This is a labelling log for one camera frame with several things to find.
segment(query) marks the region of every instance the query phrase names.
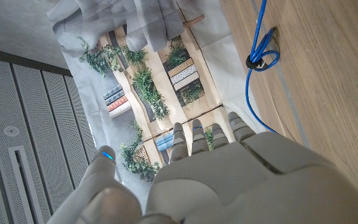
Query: blue object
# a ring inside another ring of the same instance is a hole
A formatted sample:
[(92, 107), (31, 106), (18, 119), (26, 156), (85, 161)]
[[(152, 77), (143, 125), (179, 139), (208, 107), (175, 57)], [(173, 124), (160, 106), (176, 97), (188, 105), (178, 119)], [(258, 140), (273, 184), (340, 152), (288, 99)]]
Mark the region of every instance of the blue object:
[(172, 144), (173, 144), (173, 139), (171, 139), (171, 141), (168, 141), (168, 142), (166, 142), (164, 144), (161, 144), (161, 145), (157, 146), (157, 149), (158, 149), (159, 152), (162, 152), (162, 151), (167, 150), (170, 147), (172, 147)]
[(103, 155), (111, 160), (114, 160), (107, 152), (103, 152)]
[(248, 108), (250, 109), (252, 115), (254, 115), (255, 119), (262, 124), (266, 129), (268, 129), (271, 132), (277, 133), (276, 131), (274, 131), (271, 127), (269, 127), (267, 124), (263, 123), (263, 121), (261, 121), (258, 116), (255, 114), (254, 110), (251, 107), (251, 104), (249, 103), (249, 96), (248, 96), (248, 88), (249, 88), (249, 78), (251, 77), (251, 73), (253, 70), (257, 71), (257, 72), (262, 72), (266, 69), (271, 68), (273, 65), (275, 65), (279, 58), (280, 58), (280, 53), (278, 53), (275, 50), (268, 50), (266, 52), (264, 52), (264, 50), (267, 47), (267, 44), (269, 44), (270, 39), (273, 36), (273, 31), (274, 29), (271, 28), (267, 34), (264, 36), (264, 38), (260, 41), (260, 44), (258, 45), (258, 47), (256, 48), (256, 43), (258, 41), (258, 36), (259, 36), (259, 30), (260, 30), (260, 25), (262, 24), (262, 19), (263, 16), (265, 14), (265, 8), (266, 8), (266, 1), (267, 0), (262, 0), (262, 6), (260, 7), (260, 11), (259, 11), (259, 17), (258, 17), (258, 21), (257, 21), (257, 25), (256, 25), (256, 31), (255, 31), (255, 37), (254, 37), (254, 43), (252, 44), (252, 49), (251, 49), (251, 54), (249, 55), (249, 60), (250, 60), (250, 64), (259, 64), (259, 62), (261, 61), (262, 57), (266, 56), (266, 55), (270, 55), (270, 54), (274, 54), (276, 55), (276, 58), (273, 60), (273, 62), (268, 65), (266, 68), (255, 68), (255, 67), (250, 67), (247, 63), (247, 66), (249, 67), (249, 71), (248, 71), (248, 76), (247, 76), (247, 81), (246, 81), (246, 100), (247, 100), (247, 105)]
[(157, 143), (157, 146), (160, 146), (160, 145), (165, 144), (165, 143), (167, 143), (169, 141), (172, 141), (172, 140), (173, 140), (173, 136), (168, 138), (168, 139), (165, 139), (164, 141), (160, 141), (159, 143)]
[(166, 135), (164, 135), (164, 136), (161, 136), (161, 137), (159, 137), (158, 139), (156, 139), (156, 140), (155, 140), (155, 143), (156, 143), (156, 144), (159, 144), (160, 142), (162, 142), (162, 141), (164, 141), (164, 140), (166, 140), (166, 139), (172, 138), (172, 137), (173, 137), (173, 134), (172, 134), (172, 133), (168, 133), (168, 134), (166, 134)]

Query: cable clip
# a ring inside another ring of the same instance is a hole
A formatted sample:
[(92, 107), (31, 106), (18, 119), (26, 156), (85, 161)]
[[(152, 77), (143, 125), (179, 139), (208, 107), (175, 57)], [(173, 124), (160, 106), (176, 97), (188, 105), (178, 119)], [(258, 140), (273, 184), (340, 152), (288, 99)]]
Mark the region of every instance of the cable clip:
[(260, 69), (265, 70), (268, 67), (268, 64), (263, 59), (260, 59), (258, 62), (251, 62), (250, 57), (251, 55), (248, 55), (246, 60), (246, 65), (248, 68), (255, 69), (260, 66)]

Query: blue light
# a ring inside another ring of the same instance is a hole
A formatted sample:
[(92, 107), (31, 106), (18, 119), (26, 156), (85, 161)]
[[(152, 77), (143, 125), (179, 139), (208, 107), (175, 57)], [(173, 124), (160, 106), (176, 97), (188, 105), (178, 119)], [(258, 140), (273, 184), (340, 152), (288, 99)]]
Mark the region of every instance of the blue light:
[(111, 160), (114, 160), (107, 152), (103, 152), (103, 155)]

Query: fabric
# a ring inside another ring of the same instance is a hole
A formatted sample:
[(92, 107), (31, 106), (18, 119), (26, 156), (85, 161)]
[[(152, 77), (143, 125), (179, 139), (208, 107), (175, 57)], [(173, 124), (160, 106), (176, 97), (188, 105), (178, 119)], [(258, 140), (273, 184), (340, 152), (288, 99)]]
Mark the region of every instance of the fabric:
[(120, 99), (120, 97), (124, 96), (124, 90), (120, 90), (118, 93), (114, 94), (110, 98), (106, 100), (106, 105), (110, 105), (114, 103), (116, 100)]
[(194, 65), (194, 61), (192, 58), (186, 60), (185, 62), (181, 63), (180, 65), (176, 66), (174, 69), (168, 71), (169, 77), (172, 77), (179, 72), (183, 71), (184, 69), (190, 67), (190, 65)]
[(110, 96), (113, 96), (118, 91), (122, 90), (121, 84), (118, 84), (118, 86), (114, 87), (112, 90), (108, 91), (107, 93), (103, 94), (103, 98), (107, 100)]
[(168, 134), (166, 134), (166, 135), (164, 135), (164, 136), (160, 136), (159, 138), (157, 138), (157, 139), (155, 140), (155, 144), (158, 144), (158, 143), (160, 143), (160, 142), (162, 142), (162, 141), (164, 141), (164, 140), (166, 140), (166, 139), (172, 138), (172, 136), (173, 136), (172, 133), (168, 133)]
[(186, 77), (185, 79), (183, 79), (182, 81), (178, 82), (177, 84), (174, 84), (173, 88), (175, 89), (175, 91), (178, 91), (181, 88), (190, 84), (192, 81), (195, 81), (199, 77), (200, 76), (198, 75), (198, 72), (195, 72), (195, 73), (189, 75), (188, 77)]
[(123, 105), (123, 104), (124, 104), (125, 102), (127, 102), (127, 101), (128, 101), (128, 99), (127, 99), (125, 96), (123, 96), (123, 97), (121, 97), (120, 99), (118, 99), (117, 101), (115, 101), (114, 103), (110, 104), (110, 105), (107, 107), (107, 109), (108, 109), (109, 112), (110, 112), (110, 111), (116, 109), (117, 107)]
[(126, 111), (128, 111), (131, 108), (131, 104), (127, 101), (121, 106), (117, 107), (115, 110), (112, 110), (109, 112), (110, 118), (115, 118), (116, 116), (119, 116)]
[(61, 0), (47, 13), (53, 31), (65, 50), (77, 48), (66, 37), (81, 36), (96, 47), (98, 37), (127, 24), (127, 45), (138, 52), (146, 45), (162, 50), (168, 39), (184, 31), (174, 0)]
[(172, 84), (176, 84), (195, 72), (197, 72), (196, 66), (192, 65), (192, 66), (184, 69), (183, 71), (181, 71), (179, 74), (172, 77), (171, 82), (172, 82)]

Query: wooden surface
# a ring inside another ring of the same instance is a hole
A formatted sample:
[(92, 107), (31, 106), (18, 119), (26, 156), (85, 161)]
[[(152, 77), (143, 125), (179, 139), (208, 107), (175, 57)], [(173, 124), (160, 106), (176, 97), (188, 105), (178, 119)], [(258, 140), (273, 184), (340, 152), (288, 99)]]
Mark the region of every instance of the wooden surface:
[[(262, 2), (255, 11), (252, 1), (221, 0), (246, 71)], [(327, 157), (358, 188), (358, 1), (268, 1), (263, 24), (277, 28), (281, 58), (251, 76), (262, 120)]]

